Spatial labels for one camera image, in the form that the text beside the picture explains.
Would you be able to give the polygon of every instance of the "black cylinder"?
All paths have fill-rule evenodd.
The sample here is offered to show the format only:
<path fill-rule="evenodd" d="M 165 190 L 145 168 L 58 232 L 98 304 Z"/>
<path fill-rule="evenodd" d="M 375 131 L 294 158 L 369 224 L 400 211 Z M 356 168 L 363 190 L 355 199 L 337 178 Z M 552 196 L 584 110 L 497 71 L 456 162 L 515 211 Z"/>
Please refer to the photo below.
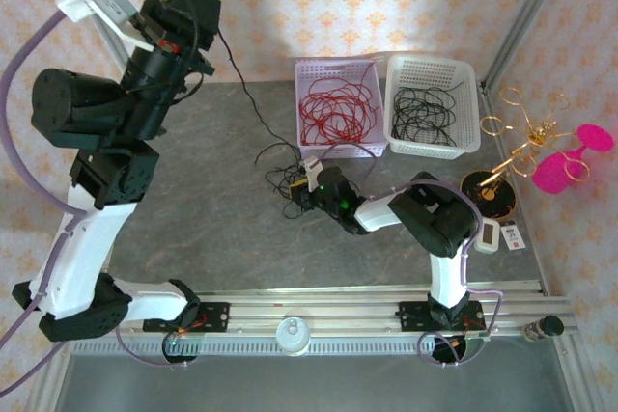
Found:
<path fill-rule="evenodd" d="M 117 123 L 84 120 L 73 109 L 96 107 L 122 98 L 123 90 L 111 79 L 63 69 L 46 69 L 32 90 L 32 125 L 43 135 L 55 131 L 100 133 Z"/>
<path fill-rule="evenodd" d="M 563 333 L 564 324 L 556 316 L 545 316 L 521 327 L 521 334 L 529 342 L 536 342 L 548 337 L 558 337 Z"/>
<path fill-rule="evenodd" d="M 184 89 L 187 73 L 181 59 L 162 51 L 136 48 L 121 80 L 122 88 L 136 96 L 137 104 L 121 132 L 125 137 L 150 140 L 158 133 L 176 94 Z"/>

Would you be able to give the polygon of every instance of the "gray table surface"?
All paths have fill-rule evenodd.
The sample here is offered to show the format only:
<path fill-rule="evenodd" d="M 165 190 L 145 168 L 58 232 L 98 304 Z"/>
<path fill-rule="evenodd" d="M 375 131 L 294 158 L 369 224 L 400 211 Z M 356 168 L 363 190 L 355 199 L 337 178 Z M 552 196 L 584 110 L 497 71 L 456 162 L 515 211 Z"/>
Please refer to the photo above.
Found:
<path fill-rule="evenodd" d="M 169 371 L 126 355 L 72 355 L 55 410 L 569 412 L 573 407 L 551 341 L 496 337 L 474 362 L 445 370 L 418 356 L 209 356 L 186 370 Z"/>
<path fill-rule="evenodd" d="M 295 142 L 294 82 L 251 83 L 272 129 Z M 273 143 L 240 84 L 208 84 L 173 108 L 168 133 L 152 141 L 160 153 L 146 198 L 127 220 L 114 246 L 110 273 L 124 280 L 183 280 L 196 291 L 428 284 L 428 253 L 402 226 L 365 236 L 344 232 L 321 211 L 296 220 L 281 213 L 285 201 L 264 173 L 292 161 L 277 148 L 256 166 L 255 155 Z M 419 171 L 459 185 L 469 172 L 500 160 L 495 140 L 454 161 L 392 153 L 379 158 L 367 182 L 378 194 Z M 337 163 L 351 180 L 362 179 L 371 159 Z M 520 212 L 514 219 L 530 243 Z M 470 282 L 539 280 L 530 247 L 509 252 L 502 238 L 493 255 L 472 251 Z"/>

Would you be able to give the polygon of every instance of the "white robotic arm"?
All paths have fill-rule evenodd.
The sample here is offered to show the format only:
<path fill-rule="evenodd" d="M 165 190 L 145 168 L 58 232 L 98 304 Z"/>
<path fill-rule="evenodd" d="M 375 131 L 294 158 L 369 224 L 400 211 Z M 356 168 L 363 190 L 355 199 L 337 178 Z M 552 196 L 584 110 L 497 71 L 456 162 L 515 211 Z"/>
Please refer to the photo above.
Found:
<path fill-rule="evenodd" d="M 302 166 L 306 179 L 291 186 L 298 205 L 324 210 L 353 234 L 398 224 L 407 227 L 430 254 L 432 316 L 444 325 L 457 318 L 469 297 L 462 275 L 463 251 L 478 227 L 474 213 L 457 195 L 422 174 L 399 191 L 366 200 L 353 192 L 339 168 L 325 170 L 315 156 Z"/>
<path fill-rule="evenodd" d="M 146 0 L 139 12 L 128 0 L 56 3 L 73 21 L 97 14 L 137 48 L 120 83 L 64 69 L 46 69 L 35 82 L 32 125 L 52 145 L 78 149 L 68 207 L 86 215 L 69 235 L 76 219 L 63 217 L 56 243 L 64 245 L 52 255 L 44 294 L 47 263 L 33 281 L 14 287 L 14 298 L 24 309 L 37 298 L 40 328 L 53 342 L 97 338 L 130 320 L 186 327 L 200 302 L 185 284 L 135 284 L 101 269 L 153 178 L 158 153 L 146 141 L 164 133 L 161 124 L 182 99 L 176 95 L 186 91 L 185 78 L 214 72 L 199 50 L 218 34 L 221 2 Z"/>

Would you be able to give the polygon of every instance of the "black cable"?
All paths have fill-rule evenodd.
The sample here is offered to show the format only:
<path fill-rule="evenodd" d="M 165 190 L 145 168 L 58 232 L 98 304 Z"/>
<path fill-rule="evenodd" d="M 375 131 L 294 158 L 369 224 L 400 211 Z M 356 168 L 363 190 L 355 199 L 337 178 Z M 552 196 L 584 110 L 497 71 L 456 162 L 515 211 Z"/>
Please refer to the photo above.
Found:
<path fill-rule="evenodd" d="M 453 112 L 457 102 L 450 94 L 457 87 L 400 88 L 394 97 L 391 136 L 409 142 L 456 146 L 447 129 L 457 120 Z"/>
<path fill-rule="evenodd" d="M 202 87 L 202 84 L 204 84 L 204 73 L 202 73 L 201 71 L 198 71 L 198 72 L 200 73 L 200 80 L 198 81 L 198 83 L 195 86 L 193 86 L 193 89 L 191 89 L 189 92 L 187 92 L 180 98 L 175 99 L 172 102 L 172 105 L 178 105 L 181 101 L 189 98 L 190 96 L 194 96 L 195 93 L 200 90 L 200 87 Z"/>
<path fill-rule="evenodd" d="M 258 104 L 255 98 L 251 95 L 251 93 L 247 89 L 247 84 L 246 84 L 246 81 L 244 80 L 244 76 L 240 72 L 240 69 L 236 64 L 236 61 L 234 60 L 234 56 L 232 55 L 232 49 L 230 48 L 230 45 L 228 45 L 228 43 L 225 41 L 225 38 L 223 37 L 223 34 L 221 34 L 220 29 L 219 29 L 219 38 L 221 38 L 221 41 L 223 42 L 223 45 L 225 46 L 225 49 L 228 52 L 230 63 L 232 64 L 232 67 L 236 71 L 236 74 L 239 76 L 240 83 L 242 84 L 242 89 L 246 93 L 246 95 L 249 97 L 249 99 L 251 100 L 251 104 L 253 105 L 253 111 L 258 116 L 260 123 L 262 123 L 262 125 L 266 128 L 266 130 L 268 131 L 268 134 L 270 134 L 272 137 L 280 141 L 280 142 L 275 142 L 274 144 L 270 144 L 266 148 L 262 149 L 255 157 L 255 160 L 253 161 L 253 163 L 258 164 L 260 157 L 264 153 L 266 153 L 267 151 L 275 147 L 285 146 L 292 150 L 295 162 L 286 168 L 275 167 L 271 169 L 270 171 L 264 174 L 264 179 L 270 184 L 270 186 L 272 186 L 273 193 L 278 193 L 284 199 L 289 200 L 289 202 L 285 206 L 283 206 L 281 210 L 281 213 L 283 214 L 283 216 L 286 219 L 297 219 L 305 212 L 302 208 L 300 209 L 300 213 L 296 216 L 288 215 L 286 212 L 286 209 L 288 208 L 288 206 L 290 206 L 293 203 L 292 198 L 290 197 L 290 185 L 292 185 L 296 181 L 305 177 L 304 170 L 300 168 L 300 161 L 302 160 L 302 157 L 300 155 L 300 149 L 296 145 L 292 145 L 285 138 L 281 137 L 278 134 L 275 134 L 272 131 L 272 129 L 270 129 L 266 121 L 264 121 L 264 118 L 262 117 L 260 110 L 258 110 Z M 271 178 L 273 175 L 279 176 L 280 179 L 278 181 L 273 180 Z"/>

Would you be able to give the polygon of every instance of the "black mounting bracket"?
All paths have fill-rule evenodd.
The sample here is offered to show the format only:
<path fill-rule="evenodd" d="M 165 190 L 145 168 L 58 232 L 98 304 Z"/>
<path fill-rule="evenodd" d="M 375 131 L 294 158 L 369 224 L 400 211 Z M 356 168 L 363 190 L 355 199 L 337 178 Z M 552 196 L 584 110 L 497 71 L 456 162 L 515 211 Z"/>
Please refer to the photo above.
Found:
<path fill-rule="evenodd" d="M 483 307 L 478 301 L 467 301 L 458 316 L 450 323 L 444 324 L 432 315 L 429 301 L 403 301 L 395 313 L 402 326 L 402 332 L 436 332 L 449 330 L 453 332 L 486 331 Z"/>
<path fill-rule="evenodd" d="M 33 299 L 28 288 L 30 282 L 22 282 L 13 288 L 13 298 L 26 309 Z M 108 274 L 98 275 L 95 297 L 90 308 L 56 320 L 52 314 L 45 314 L 39 328 L 51 342 L 69 342 L 99 338 L 116 328 L 128 312 L 131 297 L 122 293 Z"/>
<path fill-rule="evenodd" d="M 225 333 L 228 330 L 230 319 L 230 303 L 200 303 L 196 320 L 206 319 L 206 323 L 199 327 L 191 328 L 191 333 Z M 177 331 L 177 326 L 169 321 L 160 319 L 144 320 L 142 330 L 144 332 L 171 333 Z"/>

